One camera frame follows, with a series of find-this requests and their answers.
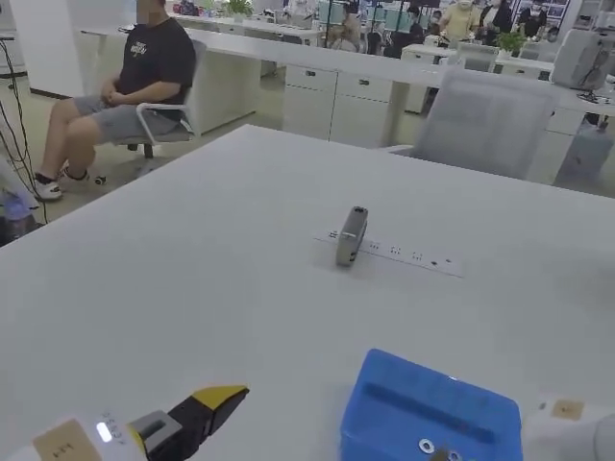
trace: desk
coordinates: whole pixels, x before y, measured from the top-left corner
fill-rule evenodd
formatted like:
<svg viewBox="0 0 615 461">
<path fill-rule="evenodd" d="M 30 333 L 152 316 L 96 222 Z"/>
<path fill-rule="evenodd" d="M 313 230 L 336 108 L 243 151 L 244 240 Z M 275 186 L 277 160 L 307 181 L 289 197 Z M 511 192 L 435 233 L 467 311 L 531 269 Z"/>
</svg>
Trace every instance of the desk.
<svg viewBox="0 0 615 461">
<path fill-rule="evenodd" d="M 327 138 L 364 147 L 386 146 L 394 142 L 409 84 L 438 88 L 446 71 L 445 66 L 434 64 L 297 46 L 249 36 L 193 29 L 187 31 L 208 49 L 205 62 L 197 71 L 197 85 L 192 91 L 191 101 L 188 101 L 193 118 L 197 121 L 197 133 L 212 130 L 253 112 L 258 98 L 260 61 L 274 61 L 297 66 L 300 71 L 335 74 L 330 75 L 333 81 L 332 97 L 336 99 L 339 96 L 343 104 L 337 105 L 339 116 L 332 113 L 329 118 L 331 124 Z M 114 29 L 88 29 L 83 32 L 99 36 L 99 55 L 104 50 L 106 36 L 121 36 Z M 548 82 L 538 84 L 551 85 Z M 363 96 L 364 91 L 371 92 L 372 89 L 376 96 Z M 553 85 L 553 93 L 557 100 L 556 110 L 529 169 L 527 179 L 532 182 L 554 182 L 586 112 L 615 116 L 615 105 L 582 101 L 577 97 L 578 91 Z M 598 93 L 613 97 L 611 90 Z M 372 102 L 381 104 L 375 108 Z M 292 106 L 297 111 L 303 109 L 296 104 Z M 315 124 L 326 118 L 321 112 L 313 113 L 316 115 L 311 118 L 316 119 Z"/>
<path fill-rule="evenodd" d="M 180 23 L 186 27 L 212 26 L 217 29 L 214 32 L 232 33 L 235 35 L 244 35 L 244 31 L 264 33 L 266 36 L 256 36 L 256 38 L 267 38 L 267 36 L 295 36 L 299 38 L 305 45 L 318 45 L 318 31 L 311 29 L 300 29 L 291 25 L 272 24 L 265 21 L 254 21 L 244 19 L 242 22 L 235 22 L 231 17 L 205 17 L 205 16 L 187 16 L 185 14 L 176 14 L 170 12 L 171 17 L 175 17 Z"/>
<path fill-rule="evenodd" d="M 437 46 L 429 45 L 408 45 L 404 48 L 407 53 L 415 53 L 418 55 L 429 55 L 437 58 L 449 58 L 454 56 L 457 50 L 450 48 L 439 48 Z M 525 67 L 528 69 L 539 69 L 543 72 L 553 72 L 554 64 L 546 61 L 526 60 L 524 58 L 496 58 L 496 64 L 499 65 L 516 65 L 519 67 Z"/>
<path fill-rule="evenodd" d="M 354 205 L 368 233 L 452 255 L 465 278 L 366 255 L 337 269 L 312 236 Z M 0 250 L 0 457 L 62 415 L 110 406 L 132 421 L 246 382 L 194 461 L 334 460 L 370 348 L 524 413 L 549 391 L 613 406 L 612 210 L 243 127 Z"/>
<path fill-rule="evenodd" d="M 402 51 L 402 59 L 419 61 L 421 63 L 438 64 L 442 58 L 455 56 L 457 50 L 439 48 L 437 46 L 414 44 L 408 45 Z M 496 58 L 496 64 L 502 67 L 506 75 L 523 74 L 526 77 L 538 79 L 540 74 L 551 74 L 554 70 L 552 62 L 526 60 L 523 58 Z M 421 113 L 428 94 L 427 86 L 412 85 L 408 93 L 406 110 Z"/>
</svg>

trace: black t-shirt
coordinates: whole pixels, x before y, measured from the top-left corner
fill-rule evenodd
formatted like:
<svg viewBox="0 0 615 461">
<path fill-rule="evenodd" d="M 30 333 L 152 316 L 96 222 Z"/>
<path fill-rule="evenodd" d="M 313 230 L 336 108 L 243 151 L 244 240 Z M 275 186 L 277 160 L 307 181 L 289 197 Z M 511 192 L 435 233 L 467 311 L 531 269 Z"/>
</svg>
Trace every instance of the black t-shirt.
<svg viewBox="0 0 615 461">
<path fill-rule="evenodd" d="M 195 65 L 192 40 L 175 19 L 169 18 L 154 27 L 137 24 L 126 40 L 117 90 L 131 94 L 156 82 L 180 84 L 178 94 L 160 103 L 183 104 L 192 86 Z M 176 118 L 176 114 L 161 114 Z"/>
<path fill-rule="evenodd" d="M 541 27 L 547 25 L 547 14 L 542 10 L 537 16 L 529 13 L 529 8 L 525 8 L 519 14 L 519 24 L 525 24 L 524 32 L 526 36 L 535 36 Z"/>
</svg>

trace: power strip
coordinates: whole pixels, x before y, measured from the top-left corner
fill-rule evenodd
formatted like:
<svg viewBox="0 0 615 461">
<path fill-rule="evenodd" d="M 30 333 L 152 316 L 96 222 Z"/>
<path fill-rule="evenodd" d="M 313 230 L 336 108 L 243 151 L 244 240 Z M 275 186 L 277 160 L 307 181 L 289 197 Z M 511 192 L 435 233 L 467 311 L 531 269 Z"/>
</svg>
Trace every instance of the power strip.
<svg viewBox="0 0 615 461">
<path fill-rule="evenodd" d="M 336 243 L 338 237 L 339 233 L 337 230 L 332 230 L 323 232 L 315 236 L 314 239 L 321 242 Z M 363 238 L 363 242 L 358 250 L 361 253 L 385 257 L 386 259 L 403 262 L 404 264 L 410 264 L 412 266 L 419 266 L 423 269 L 439 272 L 441 274 L 463 278 L 461 263 L 449 257 L 430 255 L 417 249 L 402 248 L 398 245 L 381 243 L 368 238 Z"/>
</svg>

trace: chair armrest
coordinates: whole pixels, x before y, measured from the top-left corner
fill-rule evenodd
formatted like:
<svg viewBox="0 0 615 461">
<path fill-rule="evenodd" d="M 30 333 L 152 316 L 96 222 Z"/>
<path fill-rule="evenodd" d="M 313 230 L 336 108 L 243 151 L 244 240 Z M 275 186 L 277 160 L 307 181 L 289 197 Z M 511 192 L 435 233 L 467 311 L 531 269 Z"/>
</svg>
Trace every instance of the chair armrest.
<svg viewBox="0 0 615 461">
<path fill-rule="evenodd" d="M 148 127 L 147 122 L 145 121 L 145 117 L 143 117 L 143 112 L 146 110 L 151 110 L 151 109 L 153 110 L 179 110 L 180 112 L 184 114 L 184 118 L 188 120 L 187 128 L 194 133 L 194 131 L 191 128 L 192 126 L 189 123 L 190 114 L 188 113 L 187 105 L 141 103 L 138 106 L 136 106 L 136 116 L 139 122 L 141 122 L 141 126 L 143 127 L 143 130 L 145 130 L 145 133 L 147 134 L 147 137 L 149 138 L 152 145 L 157 144 L 157 142 L 156 142 L 156 139 L 154 138 L 154 135 L 152 134 L 152 131 L 150 130 L 150 127 Z"/>
</svg>

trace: gray shorts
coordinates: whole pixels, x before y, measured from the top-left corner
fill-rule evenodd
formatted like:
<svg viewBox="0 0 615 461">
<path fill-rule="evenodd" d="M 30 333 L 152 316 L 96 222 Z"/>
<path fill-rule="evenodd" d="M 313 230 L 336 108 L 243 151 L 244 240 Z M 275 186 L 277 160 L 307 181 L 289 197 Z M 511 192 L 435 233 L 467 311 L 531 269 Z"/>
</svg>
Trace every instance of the gray shorts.
<svg viewBox="0 0 615 461">
<path fill-rule="evenodd" d="M 135 137 L 147 137 L 141 122 L 136 116 L 136 106 L 112 107 L 105 103 L 100 96 L 82 96 L 74 98 L 73 102 L 77 107 L 77 111 L 83 117 L 91 116 L 98 124 L 100 131 L 103 133 L 103 138 L 99 144 L 123 141 Z M 180 122 L 160 115 L 154 110 L 144 111 L 143 118 L 154 137 L 170 133 L 180 124 Z"/>
</svg>

